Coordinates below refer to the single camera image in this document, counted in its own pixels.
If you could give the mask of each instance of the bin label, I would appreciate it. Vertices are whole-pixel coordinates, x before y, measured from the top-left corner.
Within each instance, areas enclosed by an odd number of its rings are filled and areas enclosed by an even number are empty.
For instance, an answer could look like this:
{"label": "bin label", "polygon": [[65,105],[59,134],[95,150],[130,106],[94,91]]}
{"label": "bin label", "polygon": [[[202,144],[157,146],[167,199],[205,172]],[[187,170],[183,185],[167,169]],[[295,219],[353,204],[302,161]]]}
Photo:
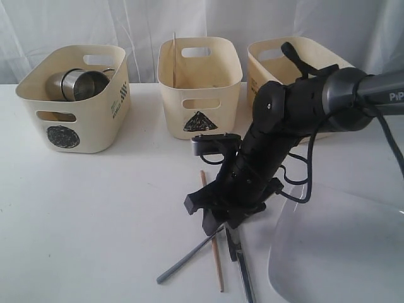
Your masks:
{"label": "bin label", "polygon": [[121,94],[121,101],[119,102],[118,100],[115,100],[114,103],[111,106],[111,113],[112,113],[112,118],[115,119],[115,116],[121,109],[121,104],[123,103],[126,95],[128,94],[128,87],[125,83],[122,85],[121,89],[119,90],[119,93]]}
{"label": "bin label", "polygon": [[49,141],[60,148],[73,148],[80,144],[77,133],[66,126],[50,126],[46,133]]}
{"label": "bin label", "polygon": [[209,120],[202,112],[197,111],[195,115],[185,123],[184,131],[211,131],[212,129],[216,129],[217,126],[215,123]]}

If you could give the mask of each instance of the gray pen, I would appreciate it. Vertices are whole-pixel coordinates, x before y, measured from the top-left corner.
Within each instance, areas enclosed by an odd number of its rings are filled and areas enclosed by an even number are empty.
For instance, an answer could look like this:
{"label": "gray pen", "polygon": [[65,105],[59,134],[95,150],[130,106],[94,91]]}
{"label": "gray pen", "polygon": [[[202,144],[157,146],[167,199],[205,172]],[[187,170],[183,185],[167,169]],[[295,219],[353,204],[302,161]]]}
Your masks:
{"label": "gray pen", "polygon": [[173,265],[170,269],[165,271],[163,274],[161,274],[157,278],[157,284],[161,284],[166,279],[168,279],[173,273],[175,273],[177,270],[179,270],[185,263],[187,263],[203,246],[206,245],[214,236],[216,236],[217,233],[221,232],[223,230],[223,226],[220,227],[216,232],[214,232],[212,235],[207,237],[203,242],[201,242],[198,246],[196,246],[192,251],[190,251],[185,257],[183,257],[181,260],[179,260],[175,265]]}

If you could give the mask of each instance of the basket handle hole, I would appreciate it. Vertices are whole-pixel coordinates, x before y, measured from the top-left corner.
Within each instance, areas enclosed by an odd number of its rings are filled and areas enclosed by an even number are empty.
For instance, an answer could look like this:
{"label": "basket handle hole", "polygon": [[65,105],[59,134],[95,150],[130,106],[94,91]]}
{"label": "basket handle hole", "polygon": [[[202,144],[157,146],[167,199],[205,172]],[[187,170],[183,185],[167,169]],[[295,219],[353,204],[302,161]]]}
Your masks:
{"label": "basket handle hole", "polygon": [[181,50],[181,55],[185,58],[206,57],[211,54],[209,47],[185,47]]}
{"label": "basket handle hole", "polygon": [[113,66],[114,58],[109,55],[84,55],[84,63],[87,65]]}
{"label": "basket handle hole", "polygon": [[283,57],[281,49],[267,49],[258,54],[258,61],[265,61],[269,59],[277,59]]}
{"label": "basket handle hole", "polygon": [[217,109],[220,106],[220,100],[211,99],[185,99],[182,106],[186,109]]}
{"label": "basket handle hole", "polygon": [[37,111],[37,117],[44,121],[76,122],[75,115],[68,112],[45,112]]}

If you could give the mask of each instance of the checkered label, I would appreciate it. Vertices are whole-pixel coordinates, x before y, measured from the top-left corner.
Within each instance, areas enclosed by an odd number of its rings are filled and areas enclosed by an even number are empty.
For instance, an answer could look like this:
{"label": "checkered label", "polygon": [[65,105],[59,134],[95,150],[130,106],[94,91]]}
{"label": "checkered label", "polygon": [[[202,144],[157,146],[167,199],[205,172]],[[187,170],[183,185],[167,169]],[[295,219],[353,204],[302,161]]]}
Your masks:
{"label": "checkered label", "polygon": [[115,119],[117,113],[119,112],[119,110],[121,109],[121,104],[123,103],[123,101],[125,100],[126,95],[128,94],[128,84],[125,83],[122,84],[121,89],[119,90],[119,93],[121,94],[121,101],[115,100],[114,103],[111,106],[111,114],[112,114],[112,118]]}
{"label": "checkered label", "polygon": [[119,92],[121,93],[121,103],[122,103],[126,97],[126,94],[128,93],[128,87],[126,86],[126,81],[121,87],[121,90]]}

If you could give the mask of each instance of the black cable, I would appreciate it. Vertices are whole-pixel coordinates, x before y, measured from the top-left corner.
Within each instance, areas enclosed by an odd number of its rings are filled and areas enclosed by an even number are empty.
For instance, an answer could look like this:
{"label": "black cable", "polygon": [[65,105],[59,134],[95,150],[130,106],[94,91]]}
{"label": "black cable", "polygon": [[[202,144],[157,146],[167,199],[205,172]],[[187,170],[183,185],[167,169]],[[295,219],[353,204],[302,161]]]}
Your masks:
{"label": "black cable", "polygon": [[280,165],[279,166],[280,169],[283,169],[283,178],[285,179],[286,182],[288,182],[291,185],[303,185],[306,184],[308,182],[307,178],[301,181],[293,181],[290,180],[287,176],[286,176],[286,167],[284,165]]}
{"label": "black cable", "polygon": [[207,160],[203,155],[200,155],[200,157],[201,157],[202,161],[204,161],[204,163],[207,163],[210,165],[220,165],[224,161],[224,159],[222,159],[221,161],[218,161],[218,162],[212,162],[212,161]]}
{"label": "black cable", "polygon": [[310,200],[311,198],[311,189],[313,185],[313,167],[312,167],[312,161],[313,161],[313,148],[314,148],[314,140],[316,140],[316,136],[319,132],[319,130],[323,127],[323,125],[330,119],[331,117],[343,112],[344,110],[347,110],[348,107],[343,107],[341,109],[334,110],[324,116],[324,118],[319,122],[317,127],[314,129],[313,133],[310,136],[309,144],[307,146],[307,191],[306,191],[306,196],[303,199],[299,199],[296,197],[293,197],[284,191],[279,191],[278,194],[281,196],[288,198],[292,201],[298,202],[298,203],[306,203]]}
{"label": "black cable", "polygon": [[379,120],[379,123],[381,125],[381,128],[383,129],[387,142],[389,143],[391,151],[393,152],[394,156],[397,159],[398,165],[400,166],[400,170],[404,178],[404,157],[396,141],[394,140],[393,135],[391,134],[386,119],[383,117],[383,114],[375,105],[366,102],[366,100],[364,101],[365,101],[364,107],[367,107]]}
{"label": "black cable", "polygon": [[[296,155],[295,153],[288,153],[289,156],[291,156],[292,158],[295,158],[297,160],[300,160],[304,163],[306,163],[307,165],[307,159],[300,156],[300,155]],[[285,179],[286,182],[288,182],[291,185],[303,185],[306,184],[308,182],[307,178],[301,181],[293,181],[291,179],[289,179],[286,175],[286,167],[284,165],[279,166],[280,169],[283,169],[283,178]]]}
{"label": "black cable", "polygon": [[303,161],[304,163],[307,163],[307,159],[300,155],[296,155],[295,153],[288,153],[288,155],[291,156],[292,158],[295,158],[297,160]]}

